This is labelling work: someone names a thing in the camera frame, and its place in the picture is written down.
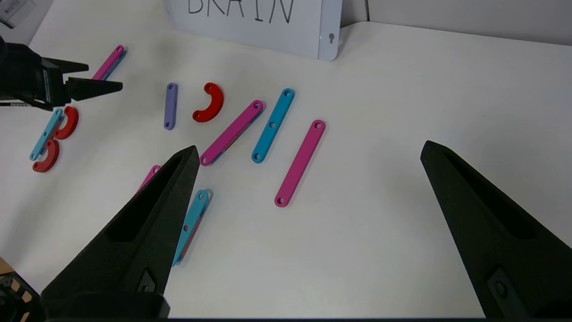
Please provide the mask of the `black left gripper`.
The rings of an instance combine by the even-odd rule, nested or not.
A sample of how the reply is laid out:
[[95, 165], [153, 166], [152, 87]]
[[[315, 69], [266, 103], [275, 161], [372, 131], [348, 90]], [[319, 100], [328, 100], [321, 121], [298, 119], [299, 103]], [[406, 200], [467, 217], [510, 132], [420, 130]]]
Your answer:
[[82, 101], [120, 92], [122, 82], [96, 79], [68, 79], [63, 74], [88, 71], [88, 64], [59, 60], [57, 66], [22, 43], [1, 40], [0, 98], [21, 101], [42, 110], [51, 111], [66, 105], [69, 98]]

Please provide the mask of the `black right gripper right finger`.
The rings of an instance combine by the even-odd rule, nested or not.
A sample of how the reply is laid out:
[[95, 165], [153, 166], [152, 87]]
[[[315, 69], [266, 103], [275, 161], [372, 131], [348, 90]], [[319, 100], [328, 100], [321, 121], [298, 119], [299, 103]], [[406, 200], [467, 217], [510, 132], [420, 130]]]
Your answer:
[[570, 319], [571, 248], [446, 146], [420, 160], [485, 316]]

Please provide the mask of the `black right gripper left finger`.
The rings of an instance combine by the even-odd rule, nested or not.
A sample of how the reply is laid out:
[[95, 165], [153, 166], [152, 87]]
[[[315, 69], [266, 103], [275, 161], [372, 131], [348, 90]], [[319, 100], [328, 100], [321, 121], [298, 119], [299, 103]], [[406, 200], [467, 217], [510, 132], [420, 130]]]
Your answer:
[[42, 295], [134, 292], [145, 273], [163, 292], [198, 169], [194, 145], [172, 155]]

